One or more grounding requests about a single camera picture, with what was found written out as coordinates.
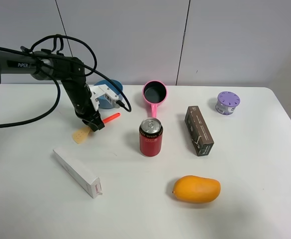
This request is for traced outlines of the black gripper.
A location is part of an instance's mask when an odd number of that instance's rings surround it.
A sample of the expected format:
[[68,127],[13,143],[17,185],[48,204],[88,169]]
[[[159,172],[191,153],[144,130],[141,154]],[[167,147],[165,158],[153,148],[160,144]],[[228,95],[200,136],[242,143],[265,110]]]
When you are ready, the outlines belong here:
[[83,106],[82,109],[76,109],[76,115],[92,131],[104,128],[104,123],[100,117],[99,111],[95,111],[93,106]]

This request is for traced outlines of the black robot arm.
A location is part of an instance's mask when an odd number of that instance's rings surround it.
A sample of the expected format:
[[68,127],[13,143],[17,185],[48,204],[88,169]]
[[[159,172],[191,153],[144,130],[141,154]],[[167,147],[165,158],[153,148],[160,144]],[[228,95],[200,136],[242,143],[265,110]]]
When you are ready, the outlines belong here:
[[93,131],[104,128],[104,123],[86,83],[83,63],[78,58],[44,52],[26,53],[0,47],[0,84],[3,74],[30,74],[38,81],[51,80],[61,84],[75,114]]

